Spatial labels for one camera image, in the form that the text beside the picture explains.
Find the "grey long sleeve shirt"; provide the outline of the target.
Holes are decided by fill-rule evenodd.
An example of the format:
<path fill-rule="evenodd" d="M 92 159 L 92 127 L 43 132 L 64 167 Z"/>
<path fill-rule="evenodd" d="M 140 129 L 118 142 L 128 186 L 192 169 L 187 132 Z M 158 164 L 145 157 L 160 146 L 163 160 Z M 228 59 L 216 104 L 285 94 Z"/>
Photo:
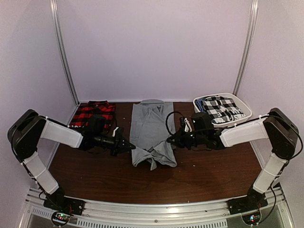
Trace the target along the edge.
<path fill-rule="evenodd" d="M 132 150 L 134 167 L 141 162 L 151 164 L 150 170 L 157 164 L 175 168 L 177 162 L 170 143 L 166 142 L 170 133 L 175 133 L 172 102 L 150 99 L 133 105 L 130 129 L 130 142 L 136 146 Z"/>

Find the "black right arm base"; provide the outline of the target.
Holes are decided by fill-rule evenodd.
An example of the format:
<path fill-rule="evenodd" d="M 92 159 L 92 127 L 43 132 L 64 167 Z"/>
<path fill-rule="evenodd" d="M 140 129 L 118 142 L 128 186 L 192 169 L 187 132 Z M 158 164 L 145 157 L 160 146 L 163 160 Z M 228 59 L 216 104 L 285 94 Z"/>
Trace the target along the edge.
<path fill-rule="evenodd" d="M 257 225 L 261 221 L 261 207 L 268 205 L 265 193 L 249 189 L 246 196 L 227 201 L 230 215 L 242 214 L 242 220 L 247 225 Z"/>

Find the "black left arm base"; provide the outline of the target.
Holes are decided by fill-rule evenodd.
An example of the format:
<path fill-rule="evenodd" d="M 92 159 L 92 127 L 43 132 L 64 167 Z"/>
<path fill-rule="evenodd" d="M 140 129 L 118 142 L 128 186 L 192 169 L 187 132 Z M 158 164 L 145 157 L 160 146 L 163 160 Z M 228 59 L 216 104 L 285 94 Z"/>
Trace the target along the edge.
<path fill-rule="evenodd" d="M 54 210 L 50 219 L 53 225 L 55 227 L 63 227 L 70 222 L 73 216 L 81 216 L 83 214 L 85 202 L 65 196 L 57 199 L 55 196 L 47 194 L 43 206 Z"/>

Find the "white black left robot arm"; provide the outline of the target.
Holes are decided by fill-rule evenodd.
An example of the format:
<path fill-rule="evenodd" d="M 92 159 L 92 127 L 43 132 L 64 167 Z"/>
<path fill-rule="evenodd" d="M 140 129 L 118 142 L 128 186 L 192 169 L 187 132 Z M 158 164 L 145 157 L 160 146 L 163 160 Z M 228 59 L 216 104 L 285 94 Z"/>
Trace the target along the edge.
<path fill-rule="evenodd" d="M 67 125 L 39 115 L 36 111 L 27 110 L 8 130 L 8 141 L 17 160 L 25 167 L 31 177 L 38 183 L 48 197 L 49 202 L 58 211 L 68 207 L 68 200 L 59 183 L 50 174 L 38 154 L 38 142 L 41 139 L 51 140 L 79 150 L 89 150 L 94 147 L 109 149 L 112 156 L 132 152 L 133 164 L 148 160 L 151 169 L 156 163 L 176 167 L 177 162 L 173 149 L 165 141 L 167 133 L 160 131 L 160 139 L 153 142 L 148 150 L 138 147 L 124 138 L 124 129 L 116 127 L 111 135 L 103 132 L 105 118 L 93 115 L 82 132 Z"/>

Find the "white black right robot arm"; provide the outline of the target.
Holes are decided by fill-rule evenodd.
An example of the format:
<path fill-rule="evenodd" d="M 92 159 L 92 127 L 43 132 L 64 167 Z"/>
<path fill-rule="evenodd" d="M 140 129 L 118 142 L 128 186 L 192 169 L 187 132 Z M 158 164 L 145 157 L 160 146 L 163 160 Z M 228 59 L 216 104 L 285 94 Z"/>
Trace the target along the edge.
<path fill-rule="evenodd" d="M 250 210 L 261 203 L 261 195 L 271 187 L 285 166 L 298 155 L 295 151 L 297 143 L 303 145 L 298 128 L 278 108 L 272 108 L 269 113 L 253 120 L 227 127 L 215 127 L 206 113 L 195 113 L 191 121 L 194 125 L 193 131 L 180 128 L 167 139 L 167 142 L 179 148 L 191 149 L 202 144 L 212 150 L 223 150 L 255 140 L 270 141 L 272 150 L 268 161 L 243 201 L 246 209 Z"/>

